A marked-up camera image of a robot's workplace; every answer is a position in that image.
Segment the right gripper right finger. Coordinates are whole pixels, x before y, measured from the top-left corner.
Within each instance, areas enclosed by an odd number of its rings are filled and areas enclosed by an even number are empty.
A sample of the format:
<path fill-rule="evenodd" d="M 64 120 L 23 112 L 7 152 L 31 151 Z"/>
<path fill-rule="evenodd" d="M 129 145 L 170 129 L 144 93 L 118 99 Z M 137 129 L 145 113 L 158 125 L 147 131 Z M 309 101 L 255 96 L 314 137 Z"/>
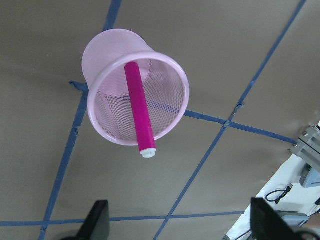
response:
<path fill-rule="evenodd" d="M 290 227 L 260 197 L 251 198 L 250 230 L 256 240 L 318 240 L 320 238 L 308 228 Z"/>

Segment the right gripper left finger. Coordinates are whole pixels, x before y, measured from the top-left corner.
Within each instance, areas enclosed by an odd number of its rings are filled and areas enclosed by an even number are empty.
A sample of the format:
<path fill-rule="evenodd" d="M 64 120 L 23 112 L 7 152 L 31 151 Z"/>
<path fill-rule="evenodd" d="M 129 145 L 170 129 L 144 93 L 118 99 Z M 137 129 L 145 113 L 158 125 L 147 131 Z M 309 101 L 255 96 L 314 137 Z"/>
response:
<path fill-rule="evenodd" d="M 110 235 L 108 200 L 97 200 L 73 240 L 107 240 Z"/>

